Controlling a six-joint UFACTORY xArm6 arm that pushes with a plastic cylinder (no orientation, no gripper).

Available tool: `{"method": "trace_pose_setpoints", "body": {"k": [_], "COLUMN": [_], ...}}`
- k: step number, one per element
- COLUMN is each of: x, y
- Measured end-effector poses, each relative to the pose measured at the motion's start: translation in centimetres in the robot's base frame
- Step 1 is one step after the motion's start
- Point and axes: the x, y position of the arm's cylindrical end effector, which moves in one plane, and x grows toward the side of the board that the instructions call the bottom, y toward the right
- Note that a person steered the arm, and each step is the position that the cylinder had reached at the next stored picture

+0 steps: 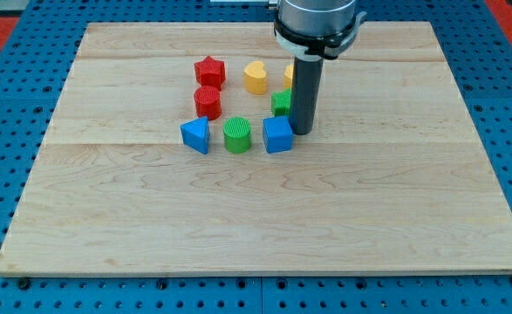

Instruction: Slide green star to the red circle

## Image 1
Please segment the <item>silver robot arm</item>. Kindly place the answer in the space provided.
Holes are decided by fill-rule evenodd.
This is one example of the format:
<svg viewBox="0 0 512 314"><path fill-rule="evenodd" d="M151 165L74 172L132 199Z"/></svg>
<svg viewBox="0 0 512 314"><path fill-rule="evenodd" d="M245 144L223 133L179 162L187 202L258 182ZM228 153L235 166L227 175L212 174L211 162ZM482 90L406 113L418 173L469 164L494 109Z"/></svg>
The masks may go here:
<svg viewBox="0 0 512 314"><path fill-rule="evenodd" d="M293 133L312 131L325 60L355 41L366 13L356 0L210 0L211 5L256 5L274 11L277 43L294 57L288 121Z"/></svg>

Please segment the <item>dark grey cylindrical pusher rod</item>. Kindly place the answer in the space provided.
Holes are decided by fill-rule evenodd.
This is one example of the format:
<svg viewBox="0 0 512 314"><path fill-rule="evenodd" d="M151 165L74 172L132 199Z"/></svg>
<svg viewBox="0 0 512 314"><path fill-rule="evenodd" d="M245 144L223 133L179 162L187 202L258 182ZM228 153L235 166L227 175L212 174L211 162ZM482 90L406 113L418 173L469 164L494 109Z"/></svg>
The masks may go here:
<svg viewBox="0 0 512 314"><path fill-rule="evenodd" d="M306 135L313 128L322 69L322 59L294 59L289 112L289 122L294 134Z"/></svg>

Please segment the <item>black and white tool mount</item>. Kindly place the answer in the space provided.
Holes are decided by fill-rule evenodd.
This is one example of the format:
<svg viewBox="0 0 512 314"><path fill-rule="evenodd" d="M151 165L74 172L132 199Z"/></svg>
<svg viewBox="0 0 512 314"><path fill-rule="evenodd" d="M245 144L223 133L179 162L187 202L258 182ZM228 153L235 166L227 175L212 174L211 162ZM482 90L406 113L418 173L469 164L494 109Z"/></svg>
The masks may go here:
<svg viewBox="0 0 512 314"><path fill-rule="evenodd" d="M307 62L316 62L321 58L334 60L354 43L359 26L365 21L366 16L365 11L360 11L342 31L315 37L289 29L276 15L274 34L278 44L298 59Z"/></svg>

